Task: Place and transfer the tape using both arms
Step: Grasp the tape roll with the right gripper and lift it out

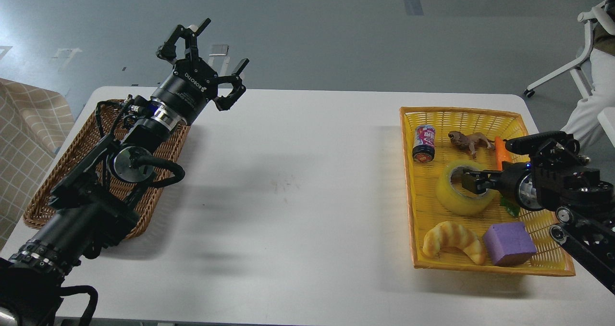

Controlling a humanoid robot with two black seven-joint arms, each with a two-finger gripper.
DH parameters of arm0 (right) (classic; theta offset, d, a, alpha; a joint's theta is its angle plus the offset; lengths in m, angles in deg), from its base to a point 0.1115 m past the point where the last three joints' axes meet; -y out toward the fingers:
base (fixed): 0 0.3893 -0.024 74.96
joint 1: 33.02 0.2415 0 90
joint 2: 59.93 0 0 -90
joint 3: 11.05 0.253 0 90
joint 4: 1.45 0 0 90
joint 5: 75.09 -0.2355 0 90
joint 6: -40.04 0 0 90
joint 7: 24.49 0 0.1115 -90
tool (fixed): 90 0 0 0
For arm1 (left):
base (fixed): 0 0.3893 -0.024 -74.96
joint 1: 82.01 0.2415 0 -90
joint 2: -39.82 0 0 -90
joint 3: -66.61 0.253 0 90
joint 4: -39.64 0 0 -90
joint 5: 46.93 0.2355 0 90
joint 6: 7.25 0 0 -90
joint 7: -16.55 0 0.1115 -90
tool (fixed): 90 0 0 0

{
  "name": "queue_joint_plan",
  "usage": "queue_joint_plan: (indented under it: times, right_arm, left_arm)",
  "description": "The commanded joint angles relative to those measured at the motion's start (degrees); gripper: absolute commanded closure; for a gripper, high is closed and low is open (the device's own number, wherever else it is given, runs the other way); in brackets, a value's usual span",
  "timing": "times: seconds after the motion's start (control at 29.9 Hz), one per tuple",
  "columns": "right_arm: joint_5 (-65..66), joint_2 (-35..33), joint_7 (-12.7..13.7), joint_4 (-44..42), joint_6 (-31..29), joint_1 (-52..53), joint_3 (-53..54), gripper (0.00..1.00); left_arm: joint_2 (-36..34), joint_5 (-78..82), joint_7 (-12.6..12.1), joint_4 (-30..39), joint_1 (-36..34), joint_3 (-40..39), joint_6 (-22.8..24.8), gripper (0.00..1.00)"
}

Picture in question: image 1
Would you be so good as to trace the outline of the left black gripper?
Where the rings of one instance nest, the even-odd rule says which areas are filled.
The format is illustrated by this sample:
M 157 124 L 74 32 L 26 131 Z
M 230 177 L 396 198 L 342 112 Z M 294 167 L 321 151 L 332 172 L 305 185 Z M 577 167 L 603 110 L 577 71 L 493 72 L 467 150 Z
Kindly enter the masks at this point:
M 171 64 L 174 64 L 171 74 L 156 88 L 151 95 L 172 111 L 181 116 L 187 126 L 193 124 L 210 100 L 216 104 L 218 111 L 228 111 L 245 93 L 246 87 L 240 74 L 250 63 L 250 59 L 240 60 L 230 75 L 217 76 L 217 73 L 209 66 L 198 53 L 198 40 L 211 18 L 206 18 L 199 26 L 178 25 L 171 35 L 158 47 L 156 56 Z M 177 59 L 177 41 L 184 39 L 185 56 L 187 59 Z M 218 86 L 231 84 L 233 87 L 228 96 L 218 96 Z

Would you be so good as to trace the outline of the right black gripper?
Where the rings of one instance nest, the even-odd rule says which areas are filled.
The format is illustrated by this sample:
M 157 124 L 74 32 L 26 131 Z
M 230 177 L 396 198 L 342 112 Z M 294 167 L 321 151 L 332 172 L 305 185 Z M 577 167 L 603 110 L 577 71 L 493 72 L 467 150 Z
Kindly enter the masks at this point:
M 534 210 L 531 164 L 503 162 L 502 168 L 502 171 L 464 169 L 463 188 L 476 195 L 499 190 L 505 199 L 520 208 Z

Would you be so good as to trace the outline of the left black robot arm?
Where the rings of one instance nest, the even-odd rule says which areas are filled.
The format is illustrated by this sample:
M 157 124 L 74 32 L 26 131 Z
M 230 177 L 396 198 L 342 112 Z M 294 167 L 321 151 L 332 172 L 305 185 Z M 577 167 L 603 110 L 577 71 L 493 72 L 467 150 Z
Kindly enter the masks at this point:
M 100 101 L 95 110 L 99 141 L 51 190 L 51 219 L 8 260 L 1 261 L 1 324 L 52 326 L 65 297 L 86 294 L 79 324 L 88 326 L 98 304 L 90 285 L 63 286 L 81 258 L 117 246 L 138 224 L 138 202 L 149 189 L 180 182 L 185 171 L 156 157 L 181 125 L 190 126 L 209 102 L 227 111 L 246 91 L 242 59 L 219 75 L 198 54 L 198 37 L 210 24 L 178 25 L 157 50 L 172 72 L 146 100 L 129 95 Z

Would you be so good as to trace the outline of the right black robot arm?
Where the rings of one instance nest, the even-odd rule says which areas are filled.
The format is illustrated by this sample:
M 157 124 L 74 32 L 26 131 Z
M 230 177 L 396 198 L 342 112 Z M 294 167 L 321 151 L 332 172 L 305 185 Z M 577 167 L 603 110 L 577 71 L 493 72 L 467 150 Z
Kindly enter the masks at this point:
M 614 186 L 568 133 L 549 131 L 509 139 L 507 151 L 529 162 L 503 163 L 501 171 L 464 169 L 462 186 L 474 194 L 499 191 L 527 211 L 549 210 L 549 234 L 610 292 L 615 284 Z

